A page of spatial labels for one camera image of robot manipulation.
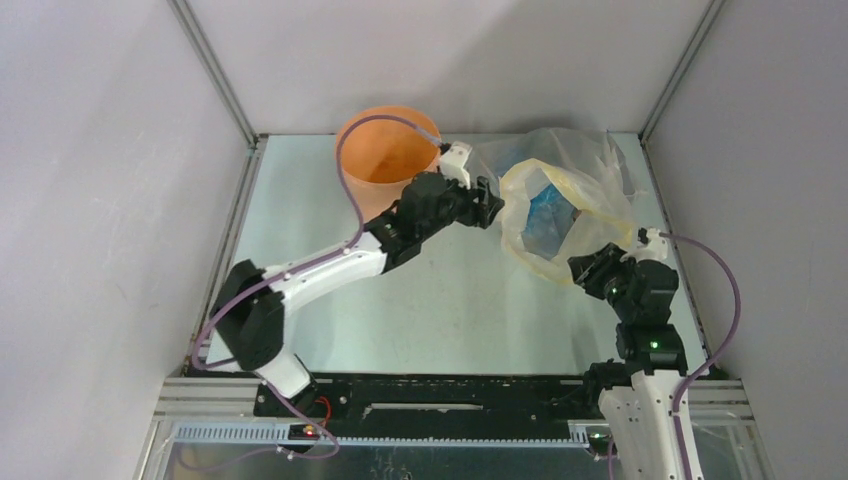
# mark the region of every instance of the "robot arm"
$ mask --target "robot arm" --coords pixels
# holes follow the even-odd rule
[[[472,184],[465,168],[470,152],[464,143],[444,145],[439,172],[416,175],[400,199],[364,225],[354,245],[337,245],[288,265],[258,268],[250,260],[235,265],[213,305],[213,315],[245,290],[281,276],[232,308],[216,326],[239,367],[265,378],[299,409],[310,405],[314,380],[285,345],[285,319],[343,285],[403,265],[421,252],[425,240],[453,222],[491,225],[503,201],[492,194],[485,178]],[[327,255],[334,251],[341,254]]]
[[[568,261],[574,283],[609,303],[621,321],[616,347],[624,363],[591,365],[584,375],[587,401],[609,422],[627,479],[682,480],[684,462],[693,480],[703,479],[687,396],[679,412],[672,408],[687,373],[683,342],[668,324],[679,277],[661,263],[668,246],[658,231],[643,229],[639,239],[631,253],[609,244]]]

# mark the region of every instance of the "clear trash bag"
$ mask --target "clear trash bag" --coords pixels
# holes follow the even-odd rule
[[[573,283],[568,259],[609,242],[628,248],[633,187],[624,154],[605,132],[563,128],[475,145],[472,175],[497,186],[504,249],[551,281]]]

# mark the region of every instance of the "blue object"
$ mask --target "blue object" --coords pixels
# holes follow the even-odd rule
[[[554,258],[574,225],[576,211],[553,184],[548,185],[530,200],[527,226],[521,233],[527,251],[545,260]]]

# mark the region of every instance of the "white wall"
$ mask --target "white wall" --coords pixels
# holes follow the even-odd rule
[[[123,479],[245,145],[163,0],[0,5],[0,471]]]
[[[191,3],[259,132],[399,103],[487,133],[638,131],[708,0]]]
[[[739,277],[724,364],[778,479],[848,470],[846,25],[842,0],[728,2],[649,148],[675,229]],[[730,289],[700,253],[683,260],[715,346]]]

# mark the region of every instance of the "translucent plastic bag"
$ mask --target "translucent plastic bag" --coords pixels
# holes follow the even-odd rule
[[[630,246],[633,193],[624,155],[604,132],[540,129],[476,145],[469,168],[498,186],[503,247],[534,272],[572,283],[568,259]]]

